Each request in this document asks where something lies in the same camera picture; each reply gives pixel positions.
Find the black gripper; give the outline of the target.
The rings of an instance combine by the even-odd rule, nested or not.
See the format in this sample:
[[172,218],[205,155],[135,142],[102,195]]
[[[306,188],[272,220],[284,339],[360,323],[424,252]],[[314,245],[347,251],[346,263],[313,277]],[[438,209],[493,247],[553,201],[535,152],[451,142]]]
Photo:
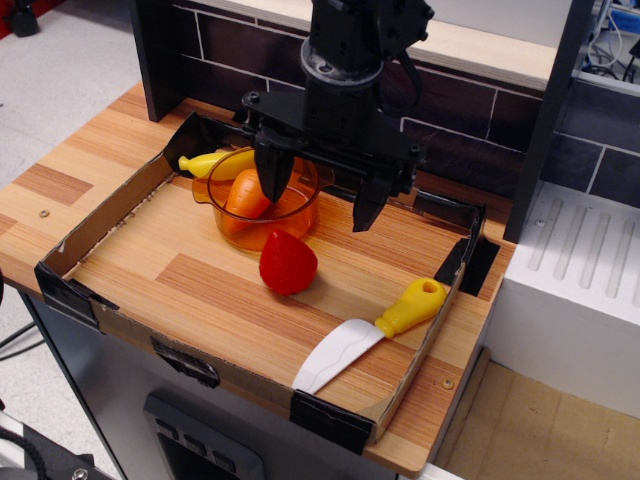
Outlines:
[[424,148],[387,121],[370,86],[338,88],[311,79],[303,91],[251,91],[242,103],[260,186],[273,203],[284,194],[296,156],[361,180],[354,232],[369,230],[388,196],[414,185]]

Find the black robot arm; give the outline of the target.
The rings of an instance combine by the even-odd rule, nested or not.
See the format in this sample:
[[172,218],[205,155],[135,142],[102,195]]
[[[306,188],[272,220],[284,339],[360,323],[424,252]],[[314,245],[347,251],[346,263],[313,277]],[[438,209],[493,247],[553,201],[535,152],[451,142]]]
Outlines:
[[242,130],[269,200],[283,195],[297,157],[357,180],[356,232],[371,228],[389,198],[411,190],[425,150],[388,123],[410,109],[384,103],[380,77],[398,61],[421,93],[407,50],[427,38],[433,16],[424,1],[314,2],[300,49],[304,90],[249,92],[242,99]]

